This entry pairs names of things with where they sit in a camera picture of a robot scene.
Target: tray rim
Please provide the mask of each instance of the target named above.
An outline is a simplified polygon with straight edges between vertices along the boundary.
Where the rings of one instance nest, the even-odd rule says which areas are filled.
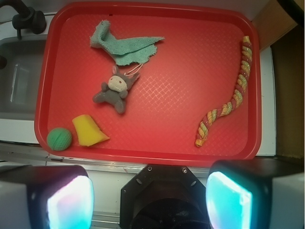
[[[83,148],[81,146],[72,146],[65,151],[53,151],[51,150],[46,142],[46,134],[43,128],[47,129],[47,121],[49,114],[49,104],[50,96],[52,89],[53,78],[46,78],[46,74],[49,72],[49,69],[52,68],[55,63],[52,63],[48,60],[56,57],[57,47],[59,45],[59,33],[61,32],[61,26],[65,21],[71,17],[71,15],[83,14],[84,10],[95,8],[103,8],[105,11],[112,10],[111,12],[122,11],[124,10],[126,14],[124,15],[135,15],[133,14],[134,10],[137,12],[142,12],[142,16],[152,16],[147,15],[147,11],[152,10],[155,16],[155,12],[158,11],[158,17],[172,17],[172,18],[186,18],[186,19],[197,19],[203,20],[202,14],[213,15],[213,17],[219,19],[222,17],[229,17],[231,20],[238,22],[241,26],[238,26],[243,32],[247,31],[247,35],[250,36],[251,42],[253,45],[254,53],[253,55],[253,66],[252,68],[255,71],[251,72],[250,84],[251,87],[248,88],[248,103],[255,104],[255,112],[248,115],[254,116],[255,119],[248,118],[248,123],[251,121],[252,125],[248,125],[248,132],[252,132],[252,139],[248,139],[245,148],[236,155],[233,156],[211,156],[211,155],[193,155],[193,154],[177,154],[177,153],[158,153],[153,152],[154,157],[143,156],[146,155],[146,151],[133,151],[133,150],[114,150],[114,149],[101,149],[101,148]],[[46,41],[46,47],[44,52],[43,64],[41,68],[41,78],[38,89],[38,98],[36,105],[36,114],[34,121],[35,135],[38,139],[40,145],[46,149],[49,153],[57,156],[66,156],[66,157],[78,157],[78,158],[87,158],[87,159],[98,159],[98,160],[107,160],[107,161],[123,161],[123,162],[132,162],[132,163],[145,163],[145,164],[164,164],[164,165],[185,165],[185,166],[196,166],[196,167],[209,167],[212,163],[219,159],[251,159],[253,158],[261,144],[262,139],[262,114],[261,114],[261,77],[260,77],[260,61],[259,61],[259,45],[258,45],[258,34],[253,26],[253,24],[242,14],[231,11],[231,10],[221,10],[213,9],[206,7],[196,7],[196,6],[185,6],[185,5],[175,5],[175,4],[158,4],[158,3],[140,3],[140,2],[74,2],[70,3],[64,8],[62,8],[54,16],[50,24],[50,29],[48,33],[48,38]],[[83,153],[86,151],[91,151],[91,154],[94,153],[94,158],[92,156],[83,157]],[[128,153],[133,152],[137,155],[129,155]]]

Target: green towel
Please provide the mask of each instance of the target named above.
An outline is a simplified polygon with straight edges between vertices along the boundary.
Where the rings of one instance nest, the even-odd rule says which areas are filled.
[[[90,46],[103,48],[120,66],[133,62],[148,62],[149,57],[157,52],[157,47],[154,44],[164,39],[164,37],[136,37],[117,40],[110,33],[109,27],[109,21],[99,23],[94,34],[90,37]]]

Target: textured tray surface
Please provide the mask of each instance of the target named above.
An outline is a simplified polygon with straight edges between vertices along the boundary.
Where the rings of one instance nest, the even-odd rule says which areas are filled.
[[[109,104],[92,102],[101,83],[110,78],[114,65],[105,51],[89,46],[90,36],[102,20],[110,21],[111,33],[117,39],[165,37],[156,43],[157,54],[140,70],[141,76],[126,99],[124,115],[117,114]],[[47,129],[71,130],[72,149],[83,151],[84,158],[98,158],[86,154],[92,148],[101,149],[101,154],[102,149],[121,150],[122,154],[140,151],[148,158],[154,153],[175,153],[186,158],[234,156],[251,136],[248,112],[255,104],[249,104],[248,91],[242,106],[213,124],[203,147],[197,148],[194,141],[203,116],[233,95],[243,36],[239,27],[226,22],[136,15],[72,16],[62,25],[59,37]],[[126,72],[135,65],[120,70]],[[79,146],[71,121],[82,114],[91,115],[111,139],[92,148]]]

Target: sink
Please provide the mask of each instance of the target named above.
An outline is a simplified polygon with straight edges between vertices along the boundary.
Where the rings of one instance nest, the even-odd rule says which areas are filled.
[[[0,55],[0,119],[34,120],[41,65],[47,35],[5,38]]]

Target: green mesh ball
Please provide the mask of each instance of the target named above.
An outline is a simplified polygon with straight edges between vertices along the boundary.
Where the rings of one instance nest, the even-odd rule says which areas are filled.
[[[72,142],[71,132],[65,128],[52,129],[47,137],[48,146],[52,150],[62,151],[68,148]]]

